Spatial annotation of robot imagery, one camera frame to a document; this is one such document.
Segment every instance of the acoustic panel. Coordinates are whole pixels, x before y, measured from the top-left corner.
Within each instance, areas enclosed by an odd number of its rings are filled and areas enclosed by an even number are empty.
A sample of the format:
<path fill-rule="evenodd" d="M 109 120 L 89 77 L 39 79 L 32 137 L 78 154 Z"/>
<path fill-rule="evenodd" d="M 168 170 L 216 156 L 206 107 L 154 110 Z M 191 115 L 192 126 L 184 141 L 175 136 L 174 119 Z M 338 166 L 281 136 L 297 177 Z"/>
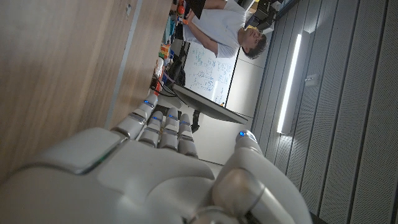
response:
<path fill-rule="evenodd" d="M 311 52 L 312 52 L 312 46 L 313 46 L 313 40 L 315 37 L 315 33 L 310 34 L 310 45 L 308 46 L 307 50 L 307 56 L 305 57 L 305 63 L 304 63 L 304 72 L 303 72 L 303 77 L 305 78 L 307 76 L 307 71 L 308 71 L 308 64 L 310 61 L 311 57 Z M 303 123 L 306 122 L 306 119 L 303 119 L 306 117 L 306 111 L 301 110 L 301 104 L 303 101 L 303 94 L 304 94 L 305 87 L 302 85 L 301 90 L 299 92 L 299 96 L 301 97 L 300 102 L 297 102 L 296 104 L 296 128 L 294 132 L 294 138 L 293 138 L 293 143 L 292 143 L 292 149 L 290 150 L 290 158 L 289 158 L 289 164 L 287 166 L 287 172 L 286 176 L 292 181 L 292 183 L 297 187 L 297 189 L 300 190 L 301 188 L 301 183 L 302 183 L 302 177 L 303 177 L 303 172 L 304 172 L 304 165 L 305 165 L 305 160 L 307 158 L 307 151 L 308 148 L 303 146 L 303 142 L 308 141 L 306 140 L 305 137 L 306 135 L 301 135 L 303 132 L 300 131 L 300 128 L 305 128 L 306 125 Z"/>
<path fill-rule="evenodd" d="M 272 32 L 272 37 L 271 37 L 270 42 L 269 42 L 269 51 L 268 51 L 268 56 L 267 56 L 266 67 L 264 67 L 264 73 L 262 74 L 263 78 L 262 78 L 262 81 L 261 81 L 261 87 L 260 87 L 259 96 L 258 96 L 258 99 L 257 99 L 256 113 L 254 114 L 253 124 L 252 124 L 252 127 L 251 127 L 251 131 L 253 132 L 253 134 L 255 135 L 257 140 L 260 137 L 261 128 L 262 128 L 262 122 L 263 122 L 264 116 L 265 116 L 265 106 L 264 106 L 264 104 L 261 104 L 261 102 L 262 102 L 262 97 L 263 97 L 264 90 L 266 88 L 267 71 L 268 71 L 268 68 L 269 68 L 270 58 L 272 57 L 272 51 L 273 51 L 272 49 L 274 48 L 274 44 L 275 44 L 274 39 L 275 39 L 275 35 L 277 33 L 277 30 L 278 30 L 278 24 L 279 24 L 279 22 L 275 22 L 275 30 Z"/>
<path fill-rule="evenodd" d="M 275 159 L 275 165 L 279 168 L 279 170 L 281 170 L 285 174 L 286 174 L 286 170 L 287 170 L 287 164 L 289 161 L 290 149 L 292 146 L 292 137 L 291 136 L 293 134 L 291 134 L 289 136 L 281 135 L 280 139 L 279 139 L 278 138 L 279 135 L 278 135 L 278 133 L 276 133 L 276 129 L 277 129 L 277 125 L 279 122 L 281 104 L 284 99 L 285 86 L 286 86 L 287 79 L 289 77 L 290 64 L 292 63 L 295 42 L 297 40 L 297 36 L 299 34 L 301 34 L 303 31 L 304 20 L 305 20 L 305 16 L 307 15 L 307 8 L 308 8 L 308 0 L 301 1 L 297 4 L 297 12 L 295 15 L 295 21 L 294 21 L 294 26 L 293 26 L 293 31 L 292 31 L 292 38 L 290 40 L 289 52 L 288 52 L 287 58 L 286 58 L 285 69 L 284 69 L 284 74 L 283 74 L 283 79 L 282 79 L 282 85 L 280 86 L 279 99 L 278 99 L 277 109 L 275 111 L 275 116 L 274 116 L 274 123 L 272 124 L 273 125 L 273 128 L 272 128 L 273 133 L 271 133 L 272 136 L 270 137 L 271 144 L 273 144 L 274 146 L 278 145 L 277 146 L 277 155 L 276 155 L 276 159 Z M 305 44 L 305 46 L 306 46 L 306 48 L 300 49 L 300 51 L 307 51 L 308 39 L 307 39 L 307 43 Z M 298 59 L 297 67 L 302 66 L 299 64 L 300 59 L 301 58 Z M 303 74 L 303 72 L 299 73 L 299 71 L 296 71 L 294 81 L 293 81 L 293 85 L 299 85 L 299 88 L 302 87 L 301 86 L 302 74 Z M 294 133 L 294 128 L 295 128 L 295 117 L 294 117 L 294 120 L 292 121 L 292 128 L 291 128 L 292 133 Z"/>
<path fill-rule="evenodd" d="M 264 86 L 265 82 L 266 82 L 266 76 L 265 76 L 265 71 L 266 71 L 266 66 L 268 64 L 269 61 L 269 57 L 271 56 L 271 49 L 272 49 L 272 36 L 274 35 L 274 32 L 268 32 L 266 33 L 266 37 L 267 37 L 267 47 L 264 51 L 264 53 L 262 54 L 261 57 L 256 58 L 255 60 L 253 60 L 254 62 L 256 62 L 255 65 L 258 65 L 259 67 L 262 68 L 262 73 L 261 73 L 261 82 L 260 82 L 260 88 L 258 89 L 257 92 L 257 101 L 256 101 L 256 107 L 254 110 L 254 116 L 253 116 L 253 122 L 252 125 L 250 127 L 250 131 L 252 133 L 254 133 L 254 130 L 256 128 L 256 123 L 257 123 L 257 117 L 258 117 L 258 108 L 259 108 L 259 103 L 261 102 L 261 95 L 262 95 L 262 87 Z M 238 59 L 244 58 L 246 57 L 244 54 L 238 54 Z"/>
<path fill-rule="evenodd" d="M 373 2 L 372 12 L 377 12 L 377 17 L 367 23 L 368 30 L 380 32 L 384 3 L 375 6 Z M 398 1 L 390 0 L 355 191 L 353 224 L 394 222 L 391 218 L 398 181 L 397 36 Z"/>
<path fill-rule="evenodd" d="M 282 37 L 282 43 L 280 46 L 280 51 L 277 59 L 277 65 L 275 68 L 275 74 L 274 74 L 274 81 L 272 82 L 271 86 L 271 92 L 269 95 L 269 101 L 267 105 L 267 110 L 266 110 L 266 120 L 264 121 L 264 127 L 263 127 L 263 138 L 267 139 L 267 150 L 266 150 L 266 158 L 271 161 L 272 163 L 275 163 L 275 156 L 276 156 L 276 151 L 278 148 L 278 141 L 271 140 L 272 137 L 274 137 L 274 134 L 280 136 L 279 133 L 276 133 L 276 127 L 274 127 L 274 118 L 276 117 L 275 114 L 280 114 L 280 112 L 277 112 L 276 106 L 277 106 L 277 100 L 278 97 L 281 96 L 283 98 L 283 92 L 280 93 L 280 89 L 285 86 L 284 83 L 282 82 L 282 77 L 287 80 L 287 76 L 283 76 L 284 70 L 285 70 L 285 64 L 286 64 L 286 59 L 288 57 L 288 54 L 293 55 L 293 50 L 294 47 L 291 46 L 291 40 L 292 40 L 292 31 L 293 31 L 293 26 L 294 26 L 294 20 L 296 16 L 296 11 L 297 11 L 297 5 L 295 5 L 288 13 L 287 13 L 287 18 L 286 18 L 286 23 L 285 23 L 285 31 L 284 35 Z"/>
<path fill-rule="evenodd" d="M 315 40 L 313 44 L 313 50 L 308 67 L 307 75 L 318 74 L 319 79 L 322 80 L 326 58 L 329 51 L 329 44 L 331 39 L 331 30 L 333 28 L 335 12 L 337 7 L 337 0 L 322 1 L 320 10 L 320 16 L 317 24 L 317 30 L 315 33 Z M 311 86 L 304 90 L 305 101 L 303 101 L 301 107 L 306 108 L 309 111 L 308 115 L 308 129 L 305 132 L 308 134 L 307 138 L 311 138 L 312 134 L 312 123 L 316 112 L 318 94 L 321 85 L 321 81 L 316 86 Z M 305 199 L 308 208 L 311 212 L 317 215 L 318 206 L 320 200 L 320 191 L 322 184 L 319 181 L 318 166 L 317 162 L 318 154 L 316 151 L 308 150 L 307 163 L 305 165 L 303 184 L 301 193 Z"/>
<path fill-rule="evenodd" d="M 358 5 L 358 1 L 339 1 L 336 12 L 310 145 L 310 150 L 317 151 L 320 158 L 318 175 L 321 180 L 326 175 L 327 155 L 333 142 Z M 325 188 L 323 196 L 321 195 L 323 199 L 320 218 L 328 223 L 346 223 L 351 200 L 351 186 L 341 179 L 340 174 L 344 172 L 345 167 L 342 166 L 335 152 L 333 151 L 330 157 Z"/>
<path fill-rule="evenodd" d="M 321 3 L 322 0 L 310 0 L 308 4 L 303 30 L 309 34 L 313 33 L 317 27 Z"/>
<path fill-rule="evenodd" d="M 275 69 L 276 65 L 276 57 L 279 53 L 280 43 L 282 41 L 282 35 L 284 33 L 285 22 L 280 23 L 280 21 L 275 22 L 275 37 L 272 39 L 272 48 L 270 51 L 270 55 L 267 58 L 267 66 L 264 69 L 264 84 L 260 90 L 261 95 L 259 95 L 260 100 L 257 106 L 257 120 L 254 128 L 254 135 L 259 141 L 261 138 L 262 124 L 264 123 L 264 117 L 266 115 L 267 103 L 269 92 L 271 90 L 272 79 L 274 78 L 274 72 L 269 72 L 270 68 Z"/>
<path fill-rule="evenodd" d="M 267 136 L 267 139 L 265 139 L 265 137 L 264 137 L 265 136 L 264 131 L 266 131 L 264 129 L 264 123 L 266 123 L 267 119 L 269 119 L 266 116 L 266 111 L 268 108 L 268 101 L 269 101 L 269 97 L 270 97 L 272 84 L 274 82 L 274 74 L 275 74 L 277 59 L 279 57 L 280 48 L 282 47 L 281 43 L 282 43 L 282 37 L 284 36 L 286 17 L 287 17 L 287 15 L 284 15 L 279 20 L 278 30 L 277 30 L 276 37 L 275 37 L 275 45 L 274 45 L 274 48 L 272 49 L 272 57 L 269 62 L 269 68 L 267 68 L 268 69 L 267 80 L 266 80 L 266 85 L 264 87 L 264 93 L 263 93 L 261 105 L 260 105 L 261 109 L 264 108 L 264 118 L 262 119 L 261 132 L 260 132 L 258 142 L 259 142 L 259 145 L 261 146 L 261 150 L 264 153 L 264 155 L 266 154 L 267 143 L 268 143 L 268 136 Z"/>

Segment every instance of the cable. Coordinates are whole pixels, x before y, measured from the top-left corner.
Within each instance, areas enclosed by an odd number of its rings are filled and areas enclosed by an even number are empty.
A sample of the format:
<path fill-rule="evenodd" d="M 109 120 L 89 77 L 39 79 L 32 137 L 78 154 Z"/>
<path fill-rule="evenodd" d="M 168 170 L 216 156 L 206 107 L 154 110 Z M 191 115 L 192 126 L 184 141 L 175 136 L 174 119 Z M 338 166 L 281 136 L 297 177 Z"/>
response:
<path fill-rule="evenodd" d="M 154 88 L 152 88 L 152 87 L 151 87 L 151 90 L 154 90 L 155 92 L 157 92 L 159 95 L 162 95 L 162 96 L 166 96 L 166 97 L 178 97 L 177 95 L 176 95 L 176 96 L 166 95 L 166 94 L 164 94 L 164 93 L 161 93 L 161 92 L 157 91 L 156 89 L 154 89 Z"/>
<path fill-rule="evenodd" d="M 172 90 L 170 90 L 171 92 L 169 92 L 166 88 L 164 88 L 162 82 L 159 80 L 159 78 L 157 78 L 157 77 L 155 76 L 155 74 L 152 74 L 152 76 L 156 78 L 156 80 L 157 80 L 157 81 L 159 82 L 159 84 L 161 85 L 162 89 L 163 89 L 164 91 L 166 91 L 167 93 L 171 94 L 172 96 L 165 95 L 165 94 L 160 93 L 159 91 L 155 90 L 158 94 L 160 94 L 160 95 L 162 95 L 162 96 L 167 96 L 167 97 L 177 97 L 182 103 L 185 103 L 185 104 L 187 105 L 187 103 L 184 102 L 184 101 L 183 101 L 177 94 L 175 94 Z"/>
<path fill-rule="evenodd" d="M 172 91 L 172 92 L 169 92 L 168 89 L 164 88 L 163 83 L 159 80 L 159 78 L 156 77 L 155 74 L 153 74 L 152 76 L 156 78 L 156 80 L 159 82 L 159 84 L 161 85 L 161 87 L 162 87 L 162 89 L 163 89 L 164 91 L 166 91 L 167 93 L 169 93 L 169 94 L 171 94 L 171 95 L 177 96 L 177 94 L 175 94 L 173 91 Z"/>

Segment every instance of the white t-shirt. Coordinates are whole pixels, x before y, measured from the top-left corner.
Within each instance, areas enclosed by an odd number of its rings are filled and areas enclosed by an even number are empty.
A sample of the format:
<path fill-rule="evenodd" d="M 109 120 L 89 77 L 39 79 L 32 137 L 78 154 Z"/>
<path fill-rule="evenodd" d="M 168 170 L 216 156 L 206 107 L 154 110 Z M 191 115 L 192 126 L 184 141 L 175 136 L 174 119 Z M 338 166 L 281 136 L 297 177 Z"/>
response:
<path fill-rule="evenodd" d="M 219 58 L 230 58 L 239 50 L 238 31 L 244 27 L 246 11 L 234 0 L 226 2 L 224 9 L 204 9 L 200 19 L 192 22 L 208 37 L 217 42 Z M 183 26 L 183 38 L 188 42 L 199 43 L 187 25 Z"/>

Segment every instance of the wall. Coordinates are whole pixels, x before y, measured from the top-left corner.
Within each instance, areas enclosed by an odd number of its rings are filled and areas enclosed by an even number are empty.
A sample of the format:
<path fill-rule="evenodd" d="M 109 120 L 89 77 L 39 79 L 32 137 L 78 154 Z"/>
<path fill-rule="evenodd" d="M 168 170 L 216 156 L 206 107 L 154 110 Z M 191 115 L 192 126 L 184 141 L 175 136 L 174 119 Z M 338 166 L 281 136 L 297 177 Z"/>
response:
<path fill-rule="evenodd" d="M 0 1 L 0 180 L 141 104 L 171 3 Z"/>
<path fill-rule="evenodd" d="M 398 1 L 301 0 L 275 24 L 252 131 L 327 223 L 396 223 Z M 297 34 L 310 33 L 292 132 L 276 132 Z M 319 84 L 305 86 L 308 75 Z"/>
<path fill-rule="evenodd" d="M 282 9 L 285 7 L 291 0 L 283 0 L 282 3 L 280 4 L 280 8 Z"/>
<path fill-rule="evenodd" d="M 268 42 L 270 42 L 272 33 L 270 32 L 266 36 Z M 180 43 L 177 42 L 175 49 L 179 50 L 180 47 Z M 268 47 L 262 55 L 254 60 L 247 58 L 240 50 L 236 61 L 226 108 L 245 117 L 248 123 L 246 125 L 236 124 L 213 119 L 204 114 L 200 115 L 200 128 L 193 134 L 200 159 L 225 164 L 234 152 L 236 135 L 241 130 L 251 128 L 258 90 L 267 60 Z M 162 97 L 159 97 L 159 104 L 166 107 L 172 106 Z M 192 108 L 183 105 L 178 110 L 188 114 L 192 119 Z"/>

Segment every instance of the man's hand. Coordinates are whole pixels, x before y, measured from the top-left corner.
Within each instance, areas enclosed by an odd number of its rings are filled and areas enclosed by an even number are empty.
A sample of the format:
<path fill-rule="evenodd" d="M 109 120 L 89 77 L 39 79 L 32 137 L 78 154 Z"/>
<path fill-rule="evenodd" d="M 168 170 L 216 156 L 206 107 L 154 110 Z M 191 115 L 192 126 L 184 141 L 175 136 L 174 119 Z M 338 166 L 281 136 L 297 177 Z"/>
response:
<path fill-rule="evenodd" d="M 193 13 L 192 9 L 189 10 L 189 13 L 187 15 L 187 21 L 188 23 L 192 22 L 192 19 L 195 17 L 195 13 Z"/>

